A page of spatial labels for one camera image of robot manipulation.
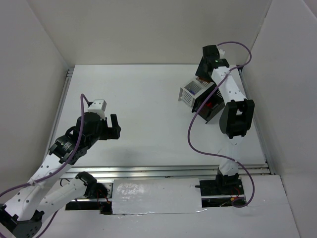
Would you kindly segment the brown lego plate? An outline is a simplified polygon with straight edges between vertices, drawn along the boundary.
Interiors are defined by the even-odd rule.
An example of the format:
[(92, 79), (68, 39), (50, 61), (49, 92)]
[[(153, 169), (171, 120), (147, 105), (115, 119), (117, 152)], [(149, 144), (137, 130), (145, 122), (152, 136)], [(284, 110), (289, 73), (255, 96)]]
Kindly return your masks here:
[(203, 79), (203, 78), (200, 78), (200, 77), (198, 77), (197, 78), (201, 83), (207, 83), (207, 84), (209, 84), (210, 83), (210, 81), (208, 81), (208, 80), (205, 80), (205, 79)]

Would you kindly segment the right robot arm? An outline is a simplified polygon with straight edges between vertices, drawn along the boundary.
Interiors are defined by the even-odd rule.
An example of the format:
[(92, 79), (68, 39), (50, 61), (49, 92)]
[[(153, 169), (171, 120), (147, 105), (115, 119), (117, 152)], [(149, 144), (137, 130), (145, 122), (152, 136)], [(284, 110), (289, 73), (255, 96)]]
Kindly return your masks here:
[(239, 159), (240, 144), (251, 127), (255, 104), (240, 91), (223, 55), (217, 45), (205, 46), (199, 67), (204, 73), (200, 78), (213, 81), (224, 101), (219, 127), (226, 138), (224, 156), (231, 159), (220, 162), (214, 188), (219, 192), (234, 192), (239, 183), (236, 160)]

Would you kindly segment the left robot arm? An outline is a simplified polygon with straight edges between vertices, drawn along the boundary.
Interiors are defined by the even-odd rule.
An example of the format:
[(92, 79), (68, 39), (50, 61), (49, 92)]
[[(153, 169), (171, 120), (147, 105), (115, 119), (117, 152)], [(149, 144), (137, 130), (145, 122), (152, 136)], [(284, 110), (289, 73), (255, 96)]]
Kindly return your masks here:
[(18, 192), (0, 206), (0, 223), (16, 238), (32, 238), (43, 222), (71, 200), (107, 198), (108, 189), (88, 172), (80, 172), (63, 187), (49, 194), (60, 177), (99, 140), (118, 139), (121, 127), (117, 116), (107, 119), (85, 112), (63, 136), (56, 139), (45, 160), (27, 183), (16, 186)]

